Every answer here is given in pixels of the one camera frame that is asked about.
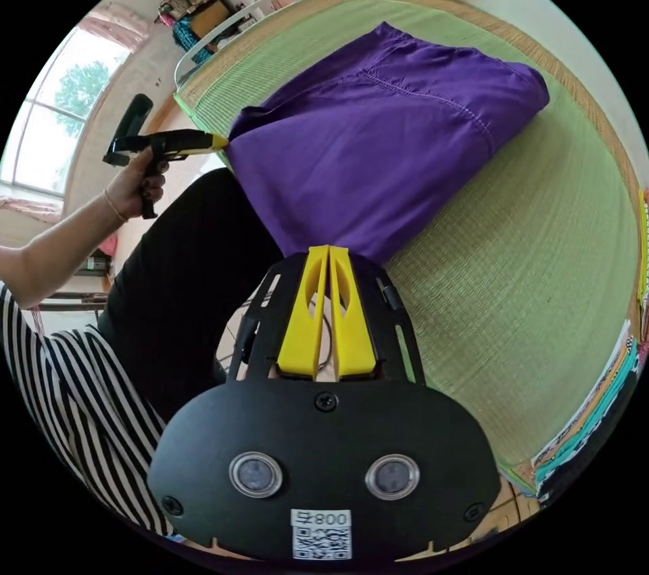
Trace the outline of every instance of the qr code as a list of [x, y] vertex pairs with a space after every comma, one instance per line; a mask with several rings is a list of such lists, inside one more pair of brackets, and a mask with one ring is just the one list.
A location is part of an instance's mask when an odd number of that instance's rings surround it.
[[351, 528], [293, 528], [295, 559], [351, 559]]
[[291, 510], [294, 559], [351, 559], [352, 513], [339, 510]]

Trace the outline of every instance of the hand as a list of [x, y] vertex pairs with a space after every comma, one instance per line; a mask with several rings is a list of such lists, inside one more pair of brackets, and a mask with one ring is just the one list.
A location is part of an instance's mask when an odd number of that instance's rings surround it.
[[145, 179], [145, 172], [153, 160], [153, 150], [147, 147], [133, 158], [108, 185], [106, 192], [111, 203], [125, 219], [142, 216], [142, 194], [157, 203], [162, 198], [164, 174], [169, 169], [168, 162], [158, 164], [158, 173]]

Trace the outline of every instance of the gold bracelet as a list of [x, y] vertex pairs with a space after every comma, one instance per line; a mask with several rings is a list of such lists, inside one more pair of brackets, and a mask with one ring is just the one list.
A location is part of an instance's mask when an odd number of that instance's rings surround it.
[[107, 189], [103, 190], [103, 196], [106, 199], [107, 203], [110, 205], [110, 209], [113, 210], [113, 212], [115, 212], [115, 214], [117, 215], [119, 220], [122, 223], [128, 223], [128, 219], [115, 207], [115, 204], [113, 203], [113, 201], [110, 200]]

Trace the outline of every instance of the window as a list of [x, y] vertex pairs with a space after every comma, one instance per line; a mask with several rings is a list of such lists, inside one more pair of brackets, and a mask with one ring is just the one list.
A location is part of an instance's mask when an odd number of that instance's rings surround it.
[[18, 111], [0, 160], [2, 185], [62, 198], [76, 146], [128, 50], [81, 29], [59, 45]]

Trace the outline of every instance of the green tatami mat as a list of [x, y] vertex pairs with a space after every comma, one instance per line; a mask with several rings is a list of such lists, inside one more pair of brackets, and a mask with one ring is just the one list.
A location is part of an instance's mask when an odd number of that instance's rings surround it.
[[[444, 11], [354, 0], [252, 49], [192, 117], [227, 135], [242, 107], [384, 20], [428, 41], [529, 62]], [[615, 160], [569, 93], [544, 77], [550, 105], [387, 266], [429, 385], [476, 416], [504, 465], [530, 459], [583, 402], [617, 341], [638, 265], [635, 214]]]

